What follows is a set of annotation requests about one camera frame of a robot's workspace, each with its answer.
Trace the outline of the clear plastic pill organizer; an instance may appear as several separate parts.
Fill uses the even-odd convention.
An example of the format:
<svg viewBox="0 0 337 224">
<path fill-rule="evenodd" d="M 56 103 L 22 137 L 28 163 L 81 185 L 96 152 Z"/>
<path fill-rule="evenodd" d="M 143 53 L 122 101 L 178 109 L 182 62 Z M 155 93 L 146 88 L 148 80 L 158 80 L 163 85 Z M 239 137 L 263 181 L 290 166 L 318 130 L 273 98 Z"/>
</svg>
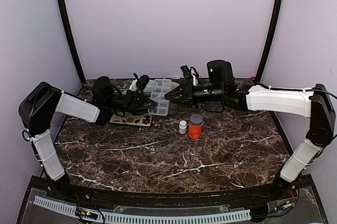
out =
<svg viewBox="0 0 337 224">
<path fill-rule="evenodd" d="M 172 90 L 172 81 L 170 79 L 154 79 L 150 99 L 157 103 L 154 108 L 148 109 L 148 113 L 154 116 L 167 116 L 170 101 L 165 99 L 165 95 Z"/>
</svg>

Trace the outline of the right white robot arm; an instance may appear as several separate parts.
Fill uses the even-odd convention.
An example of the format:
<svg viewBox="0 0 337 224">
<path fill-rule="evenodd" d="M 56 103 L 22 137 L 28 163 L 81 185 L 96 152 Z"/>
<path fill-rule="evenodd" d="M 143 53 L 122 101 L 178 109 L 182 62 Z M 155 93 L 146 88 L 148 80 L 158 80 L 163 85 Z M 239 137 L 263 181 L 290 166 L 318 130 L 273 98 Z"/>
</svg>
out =
<svg viewBox="0 0 337 224">
<path fill-rule="evenodd" d="M 195 85 L 187 66 L 181 66 L 185 81 L 165 94 L 165 99 L 185 107 L 220 102 L 223 107 L 238 111 L 273 111 L 299 115 L 310 119 L 309 131 L 288 161 L 280 170 L 276 183 L 269 187 L 269 196 L 281 199 L 289 191 L 302 170 L 336 138 L 334 134 L 336 113 L 325 86 L 313 88 L 279 88 L 263 84 L 235 83 L 232 66 L 224 60 L 213 60 L 206 64 L 209 84 Z"/>
</svg>

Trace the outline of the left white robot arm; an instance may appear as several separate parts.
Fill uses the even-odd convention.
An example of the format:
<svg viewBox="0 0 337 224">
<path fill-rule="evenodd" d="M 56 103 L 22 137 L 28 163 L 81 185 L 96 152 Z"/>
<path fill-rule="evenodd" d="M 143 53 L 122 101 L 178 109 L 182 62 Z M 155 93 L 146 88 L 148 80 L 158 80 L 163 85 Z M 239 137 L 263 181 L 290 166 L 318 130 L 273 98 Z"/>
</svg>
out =
<svg viewBox="0 0 337 224">
<path fill-rule="evenodd" d="M 22 101 L 18 113 L 25 127 L 23 138 L 32 143 L 37 161 L 43 166 L 46 175 L 53 181 L 66 177 L 51 138 L 51 122 L 55 114 L 100 126 L 109 123 L 114 114 L 145 114 L 158 106 L 157 102 L 144 95 L 149 80 L 148 75 L 142 75 L 137 79 L 135 91 L 122 93 L 111 83 L 109 77 L 99 77 L 92 86 L 91 101 L 78 98 L 46 82 L 36 86 Z"/>
</svg>

